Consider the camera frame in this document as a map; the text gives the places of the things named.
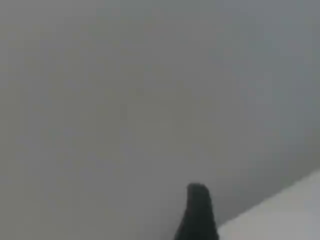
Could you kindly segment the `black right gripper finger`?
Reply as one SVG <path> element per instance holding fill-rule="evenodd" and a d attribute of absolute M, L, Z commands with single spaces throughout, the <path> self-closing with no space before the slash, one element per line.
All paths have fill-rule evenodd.
<path fill-rule="evenodd" d="M 209 189 L 201 183 L 187 186 L 186 207 L 175 240 L 219 240 Z"/>

